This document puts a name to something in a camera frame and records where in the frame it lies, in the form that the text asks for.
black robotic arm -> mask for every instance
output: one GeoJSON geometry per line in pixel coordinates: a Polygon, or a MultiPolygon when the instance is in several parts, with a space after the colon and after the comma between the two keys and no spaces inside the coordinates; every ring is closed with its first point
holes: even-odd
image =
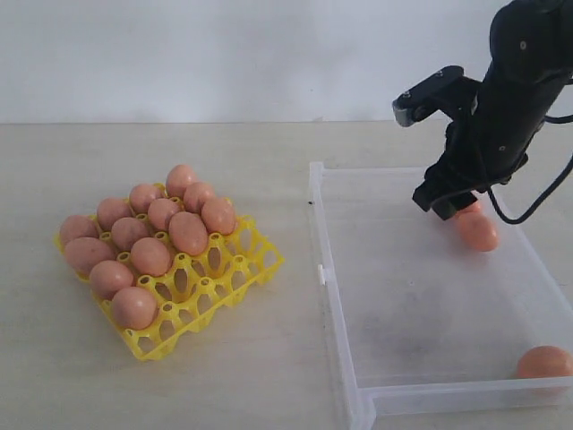
{"type": "Polygon", "coordinates": [[[430,166],[414,201],[442,219],[487,193],[510,224],[525,221],[573,169],[573,159],[519,219],[505,216],[492,185],[506,185],[527,163],[526,150],[545,122],[566,123],[547,112],[573,75],[573,0],[514,0],[495,15],[492,61],[482,82],[448,66],[393,102],[398,123],[408,127],[436,111],[452,122],[445,150],[430,166]]]}

clear plastic container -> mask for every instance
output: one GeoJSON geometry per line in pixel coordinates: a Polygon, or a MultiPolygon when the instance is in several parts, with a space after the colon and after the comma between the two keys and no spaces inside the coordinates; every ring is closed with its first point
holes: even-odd
{"type": "Polygon", "coordinates": [[[422,179],[420,168],[311,164],[349,428],[385,415],[570,403],[573,377],[512,379],[530,348],[573,352],[571,306],[522,230],[499,221],[498,249],[466,249],[450,221],[412,201],[422,179]]]}

